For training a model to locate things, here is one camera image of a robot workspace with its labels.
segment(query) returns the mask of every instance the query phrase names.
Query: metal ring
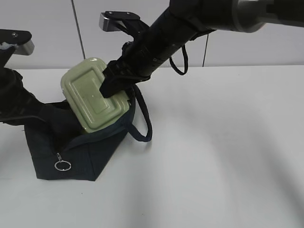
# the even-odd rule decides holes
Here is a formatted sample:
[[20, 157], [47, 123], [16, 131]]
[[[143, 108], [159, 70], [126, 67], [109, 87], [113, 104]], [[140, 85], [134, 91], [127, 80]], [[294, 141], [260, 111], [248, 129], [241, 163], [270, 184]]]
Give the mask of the metal ring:
[[[60, 163], [66, 163], [66, 164], [69, 165], [69, 167], [67, 169], [60, 169], [60, 168], [57, 167], [57, 165], [60, 164]], [[58, 171], [61, 171], [61, 172], [69, 171], [72, 168], [72, 164], [67, 162], [67, 161], [64, 161], [64, 160], [57, 161], [54, 166], [55, 166], [55, 169], [57, 169]]]

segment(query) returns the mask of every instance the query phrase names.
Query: zipper pull ring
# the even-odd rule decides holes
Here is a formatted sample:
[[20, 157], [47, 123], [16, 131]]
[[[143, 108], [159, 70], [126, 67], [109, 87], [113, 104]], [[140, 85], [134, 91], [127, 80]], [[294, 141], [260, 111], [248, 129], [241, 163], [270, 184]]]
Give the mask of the zipper pull ring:
[[[61, 171], [61, 172], [66, 172], [66, 171], [69, 171], [72, 168], [72, 164], [63, 160], [60, 153], [57, 153], [57, 158], [58, 158], [58, 161], [54, 165], [56, 170]], [[66, 166], [66, 168], [58, 167], [59, 164], [64, 164]]]

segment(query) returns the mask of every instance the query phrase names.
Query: silver metal part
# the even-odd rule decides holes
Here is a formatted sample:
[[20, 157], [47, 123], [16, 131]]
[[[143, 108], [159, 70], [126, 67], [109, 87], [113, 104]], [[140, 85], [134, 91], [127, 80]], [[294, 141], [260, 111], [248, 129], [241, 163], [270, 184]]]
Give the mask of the silver metal part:
[[104, 13], [100, 14], [100, 19], [99, 19], [99, 27], [105, 31], [105, 32], [115, 32], [115, 31], [120, 31], [117, 27], [115, 27], [112, 24], [112, 21], [109, 18], [105, 17]]
[[[58, 157], [59, 161], [57, 161], [55, 163], [55, 165], [54, 165], [54, 167], [55, 167], [56, 170], [61, 171], [61, 172], [66, 172], [66, 171], [69, 171], [72, 168], [72, 164], [69, 163], [69, 162], [67, 162], [67, 161], [65, 161], [65, 160], [63, 160], [62, 157], [61, 157], [61, 155], [59, 153], [57, 154], [57, 157]], [[66, 169], [58, 167], [59, 164], [63, 164], [63, 163], [67, 165]]]
[[35, 46], [33, 42], [30, 40], [28, 43], [18, 46], [14, 54], [29, 56], [33, 53], [34, 48]]
[[18, 33], [13, 32], [11, 35], [12, 35], [14, 38], [16, 38], [16, 37], [18, 36]]
[[266, 12], [268, 2], [269, 0], [234, 0], [232, 18], [237, 31], [251, 33], [263, 27], [265, 22], [259, 16]]

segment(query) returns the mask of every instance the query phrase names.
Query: dark blue bag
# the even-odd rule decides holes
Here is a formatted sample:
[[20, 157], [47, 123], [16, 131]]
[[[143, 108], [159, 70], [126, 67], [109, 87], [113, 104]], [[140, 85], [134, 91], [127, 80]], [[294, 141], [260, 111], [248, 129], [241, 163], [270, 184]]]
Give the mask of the dark blue bag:
[[[45, 105], [40, 115], [48, 122], [25, 125], [37, 178], [95, 181], [127, 133], [140, 142], [151, 141], [152, 124], [139, 88], [135, 85], [127, 94], [130, 110], [116, 123], [88, 134], [79, 134], [81, 126], [66, 101]], [[146, 136], [132, 124], [135, 100], [147, 123]]]

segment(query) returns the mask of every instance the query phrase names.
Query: cable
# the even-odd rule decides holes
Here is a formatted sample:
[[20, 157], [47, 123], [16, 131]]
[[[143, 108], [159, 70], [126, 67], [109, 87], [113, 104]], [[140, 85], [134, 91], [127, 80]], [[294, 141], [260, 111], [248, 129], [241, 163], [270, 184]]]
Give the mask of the cable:
[[188, 59], [188, 54], [187, 54], [187, 50], [186, 50], [186, 46], [184, 45], [184, 46], [182, 46], [182, 55], [183, 55], [183, 57], [184, 57], [184, 69], [185, 69], [185, 71], [184, 72], [182, 72], [182, 71], [180, 71], [178, 68], [177, 68], [177, 66], [174, 64], [174, 62], [173, 62], [173, 59], [172, 59], [172, 57], [170, 57], [170, 65], [171, 65], [171, 67], [175, 70], [175, 72], [176, 73], [178, 73], [179, 75], [185, 75], [187, 72], [188, 72], [188, 68], [189, 68], [189, 63], [188, 63], [188, 61], [189, 61], [189, 59]]

